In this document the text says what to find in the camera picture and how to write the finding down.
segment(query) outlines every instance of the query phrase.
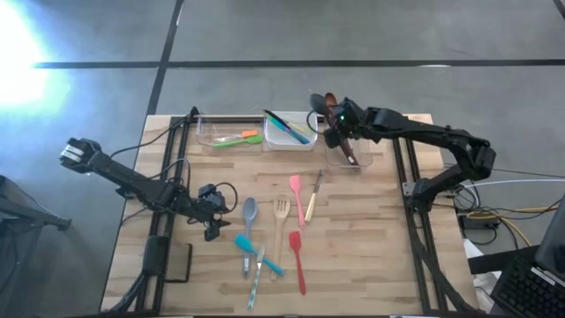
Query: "wooden table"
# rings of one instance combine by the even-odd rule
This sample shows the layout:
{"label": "wooden table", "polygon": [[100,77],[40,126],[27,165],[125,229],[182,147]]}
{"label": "wooden table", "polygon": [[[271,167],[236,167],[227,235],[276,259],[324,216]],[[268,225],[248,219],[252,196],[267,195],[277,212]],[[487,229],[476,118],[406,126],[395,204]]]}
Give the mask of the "wooden table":
{"label": "wooden table", "polygon": [[[429,114],[410,115],[410,118],[432,123]],[[148,117],[142,142],[164,131],[169,123],[170,116]],[[137,171],[145,175],[160,171],[165,141],[163,137],[139,150]],[[432,177],[443,169],[438,148],[420,143],[415,147],[422,177]],[[184,217],[177,217],[168,276],[183,275],[187,243],[194,247],[192,272],[189,283],[165,286],[162,314],[421,313],[390,140],[383,140],[378,145],[371,143],[373,164],[361,172],[330,167],[323,140],[318,140],[312,152],[214,155],[208,150],[196,141],[194,127],[191,128],[187,158],[192,166],[192,195],[206,183],[229,181],[239,193],[238,207],[224,217],[232,225],[222,228],[221,237],[212,242],[204,241],[202,224],[188,225]],[[409,167],[407,155],[404,160],[405,166]],[[288,241],[289,233],[299,229],[293,199],[282,240],[280,265],[286,270],[286,276],[271,282],[270,271],[264,267],[255,308],[250,313],[247,300],[252,279],[242,278],[242,254],[233,243],[234,237],[244,231],[243,201],[254,197],[259,203],[252,241],[256,246],[263,242],[269,256],[275,230],[272,200],[280,193],[292,195],[289,176],[300,174],[303,183],[301,201],[305,209],[319,169],[325,170],[325,181],[318,194],[313,220],[302,231],[301,259],[307,294],[302,296],[298,290],[296,261]],[[222,189],[222,193],[230,207],[233,194],[228,188]],[[436,202],[448,203],[445,199]],[[139,208],[137,201],[128,202],[124,216]],[[476,294],[456,215],[451,208],[437,207],[430,213],[430,218],[441,269],[465,300],[476,307]],[[121,228],[102,309],[113,306],[139,274],[150,220],[151,214],[144,213],[128,220]],[[426,280],[433,299],[429,274]]]}

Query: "sunlight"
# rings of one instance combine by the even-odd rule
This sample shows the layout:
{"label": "sunlight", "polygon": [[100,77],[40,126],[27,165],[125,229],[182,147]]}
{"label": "sunlight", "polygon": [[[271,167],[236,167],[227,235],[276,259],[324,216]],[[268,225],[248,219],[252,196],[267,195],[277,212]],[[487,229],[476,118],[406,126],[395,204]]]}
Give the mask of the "sunlight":
{"label": "sunlight", "polygon": [[42,98],[48,70],[31,67],[43,60],[41,50],[16,8],[5,1],[0,1],[0,39],[0,108]]}

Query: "metal bracket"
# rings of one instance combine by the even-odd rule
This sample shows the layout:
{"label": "metal bracket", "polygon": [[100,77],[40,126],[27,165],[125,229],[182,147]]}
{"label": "metal bracket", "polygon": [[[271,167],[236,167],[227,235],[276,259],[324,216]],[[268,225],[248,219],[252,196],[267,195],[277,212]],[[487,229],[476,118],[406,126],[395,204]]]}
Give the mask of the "metal bracket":
{"label": "metal bracket", "polygon": [[403,182],[403,193],[404,196],[411,196],[414,193],[414,185],[416,182]]}

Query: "gray floor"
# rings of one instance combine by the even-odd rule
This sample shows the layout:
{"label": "gray floor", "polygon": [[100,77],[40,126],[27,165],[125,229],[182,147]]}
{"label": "gray floor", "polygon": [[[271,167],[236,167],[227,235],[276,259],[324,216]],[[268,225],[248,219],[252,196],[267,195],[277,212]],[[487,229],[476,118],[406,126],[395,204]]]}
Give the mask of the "gray floor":
{"label": "gray floor", "polygon": [[[36,62],[158,61],[174,4],[7,2],[19,37],[9,38],[0,63],[13,66],[21,52],[37,52],[25,55]],[[190,0],[170,60],[565,58],[564,28],[551,0]],[[6,316],[95,313],[124,201],[110,182],[66,170],[57,158],[70,137],[98,140],[108,151],[137,144],[157,70],[7,70],[0,73],[0,174],[73,223],[42,233]],[[550,66],[168,70],[157,113],[185,114],[193,105],[213,114],[306,110],[310,93],[332,91],[363,105],[430,112],[437,124],[485,137],[498,168],[565,175],[563,82],[565,67]],[[132,165],[134,157],[118,159]],[[491,177],[508,178],[532,177]],[[523,208],[557,200],[565,185],[479,191],[487,206]],[[518,225],[536,243],[549,220]],[[511,249],[503,231],[481,249]]]}

